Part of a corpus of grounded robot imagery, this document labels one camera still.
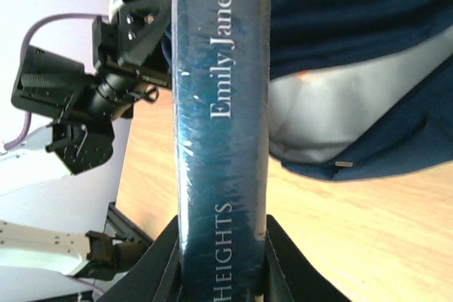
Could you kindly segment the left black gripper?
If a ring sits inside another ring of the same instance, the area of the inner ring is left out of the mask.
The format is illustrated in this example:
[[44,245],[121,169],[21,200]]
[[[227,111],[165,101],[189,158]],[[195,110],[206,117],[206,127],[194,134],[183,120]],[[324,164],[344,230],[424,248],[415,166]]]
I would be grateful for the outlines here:
[[110,0],[109,22],[93,22],[93,104],[154,103],[171,88],[161,39],[171,21],[171,0]]

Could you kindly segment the navy blue student backpack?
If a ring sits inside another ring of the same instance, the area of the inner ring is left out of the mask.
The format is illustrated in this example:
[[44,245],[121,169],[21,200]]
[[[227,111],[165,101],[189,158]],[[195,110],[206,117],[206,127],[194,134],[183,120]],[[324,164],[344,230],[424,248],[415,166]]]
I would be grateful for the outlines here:
[[268,156],[327,181],[450,162],[452,0],[270,0]]

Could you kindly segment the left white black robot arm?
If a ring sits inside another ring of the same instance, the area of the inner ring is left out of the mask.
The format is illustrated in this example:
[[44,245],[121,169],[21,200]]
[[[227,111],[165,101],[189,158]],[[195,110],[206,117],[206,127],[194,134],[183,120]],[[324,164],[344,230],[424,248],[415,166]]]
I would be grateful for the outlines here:
[[[21,135],[1,146],[1,193],[78,175],[113,154],[113,122],[130,119],[138,101],[153,103],[171,75],[160,41],[171,19],[171,0],[129,0],[109,16],[89,13],[93,65],[32,46],[37,30],[75,13],[48,16],[25,34],[12,105],[51,122],[36,130],[25,119]],[[95,231],[63,233],[1,222],[1,265],[44,269],[73,278],[110,281],[147,251],[142,241],[115,243]]]

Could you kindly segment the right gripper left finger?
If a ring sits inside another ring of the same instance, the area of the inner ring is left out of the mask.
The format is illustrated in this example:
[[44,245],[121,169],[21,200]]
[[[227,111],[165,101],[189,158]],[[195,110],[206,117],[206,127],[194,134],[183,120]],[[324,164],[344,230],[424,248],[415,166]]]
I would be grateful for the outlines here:
[[180,293],[178,218],[175,216],[137,264],[102,295],[102,301],[179,301]]

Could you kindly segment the orange treehouse book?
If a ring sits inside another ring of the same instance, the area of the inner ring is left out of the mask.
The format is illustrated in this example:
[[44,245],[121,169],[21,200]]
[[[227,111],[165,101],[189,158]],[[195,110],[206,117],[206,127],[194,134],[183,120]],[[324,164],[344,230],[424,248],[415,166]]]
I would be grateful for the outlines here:
[[298,76],[299,79],[302,79],[302,78],[304,78],[307,74],[308,74],[307,71],[300,71],[300,72],[297,74],[297,76]]

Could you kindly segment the dark Wuthering Heights book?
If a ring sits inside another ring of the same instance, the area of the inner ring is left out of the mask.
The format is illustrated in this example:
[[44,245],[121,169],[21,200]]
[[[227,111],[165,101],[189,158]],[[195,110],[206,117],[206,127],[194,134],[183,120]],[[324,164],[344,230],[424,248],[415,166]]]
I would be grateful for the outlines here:
[[262,301],[270,0],[172,0],[183,301]]

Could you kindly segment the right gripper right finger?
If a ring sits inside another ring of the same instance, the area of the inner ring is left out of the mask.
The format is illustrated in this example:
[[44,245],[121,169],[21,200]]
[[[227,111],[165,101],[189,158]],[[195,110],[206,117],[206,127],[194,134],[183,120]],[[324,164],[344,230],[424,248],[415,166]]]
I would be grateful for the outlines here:
[[271,215],[267,215],[265,256],[265,301],[335,300],[335,287],[311,265]]

